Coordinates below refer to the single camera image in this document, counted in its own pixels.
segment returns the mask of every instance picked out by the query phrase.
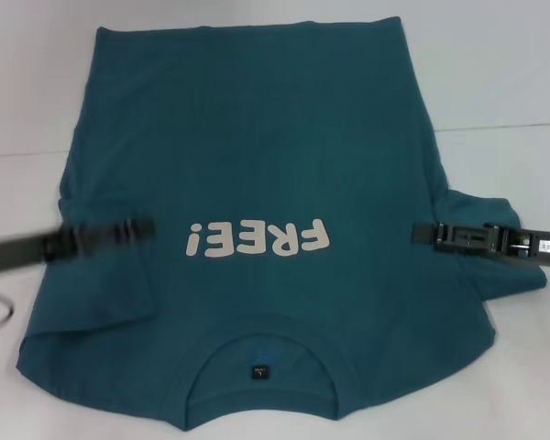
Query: white background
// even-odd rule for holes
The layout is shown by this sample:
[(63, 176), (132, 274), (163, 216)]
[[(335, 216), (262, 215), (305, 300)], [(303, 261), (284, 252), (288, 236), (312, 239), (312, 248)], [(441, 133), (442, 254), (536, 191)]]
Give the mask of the white background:
[[(550, 0), (0, 0), (0, 236), (55, 226), (94, 33), (400, 16), (453, 188), (550, 230)], [(0, 439), (550, 440), (548, 287), (489, 302), (495, 346), (451, 378), (340, 422), (232, 414), (184, 434), (58, 401), (15, 370), (42, 270), (0, 275)]]

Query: fabric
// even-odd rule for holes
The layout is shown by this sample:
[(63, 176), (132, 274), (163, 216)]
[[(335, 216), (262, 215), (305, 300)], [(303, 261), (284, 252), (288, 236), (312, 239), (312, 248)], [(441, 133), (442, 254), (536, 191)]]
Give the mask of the fabric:
[(483, 301), (545, 286), (411, 243), (519, 219), (448, 189), (397, 17), (99, 29), (60, 193), (72, 223), (152, 215), (158, 236), (49, 267), (18, 368), (182, 430), (399, 398), (493, 344)]

